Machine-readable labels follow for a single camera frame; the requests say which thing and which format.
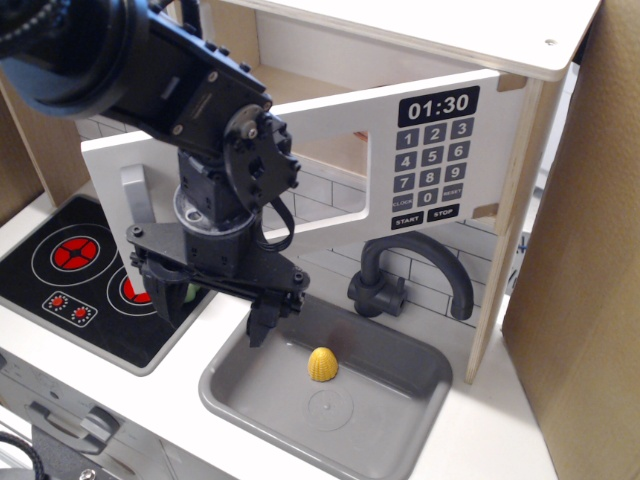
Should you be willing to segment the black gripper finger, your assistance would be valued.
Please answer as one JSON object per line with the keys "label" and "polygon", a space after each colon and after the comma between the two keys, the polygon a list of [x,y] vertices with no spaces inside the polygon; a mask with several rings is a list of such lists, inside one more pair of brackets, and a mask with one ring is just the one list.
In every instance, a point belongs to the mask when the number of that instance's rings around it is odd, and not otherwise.
{"label": "black gripper finger", "polygon": [[145,292],[157,314],[178,328],[184,321],[183,306],[191,277],[184,271],[171,270],[160,263],[144,263],[141,276]]}
{"label": "black gripper finger", "polygon": [[261,298],[251,305],[246,332],[249,346],[259,348],[280,318],[280,304],[273,299]]}

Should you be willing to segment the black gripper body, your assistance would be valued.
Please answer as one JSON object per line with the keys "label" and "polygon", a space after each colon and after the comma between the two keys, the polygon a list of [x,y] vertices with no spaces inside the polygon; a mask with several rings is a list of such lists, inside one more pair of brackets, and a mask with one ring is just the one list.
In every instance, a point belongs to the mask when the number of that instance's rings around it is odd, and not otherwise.
{"label": "black gripper body", "polygon": [[141,275],[144,263],[160,263],[184,271],[190,283],[255,302],[261,298],[280,304],[280,317],[300,312],[309,276],[281,252],[293,240],[293,216],[281,199],[271,202],[289,233],[270,244],[262,231],[262,214],[248,213],[231,220],[223,231],[180,191],[174,196],[177,223],[135,224],[126,231],[134,246],[131,263]]}

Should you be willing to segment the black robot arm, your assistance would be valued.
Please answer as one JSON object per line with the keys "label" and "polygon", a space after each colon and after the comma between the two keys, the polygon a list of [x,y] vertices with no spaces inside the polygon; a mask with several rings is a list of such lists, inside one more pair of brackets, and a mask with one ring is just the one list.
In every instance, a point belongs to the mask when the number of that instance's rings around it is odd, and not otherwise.
{"label": "black robot arm", "polygon": [[246,299],[247,334],[262,345],[299,312],[308,275],[267,241],[262,210],[297,186],[300,163],[286,124],[272,114],[249,66],[201,36],[161,1],[5,1],[1,68],[20,97],[50,116],[93,115],[133,126],[177,148],[173,223],[137,222],[126,237],[158,314],[173,319],[190,285]]}

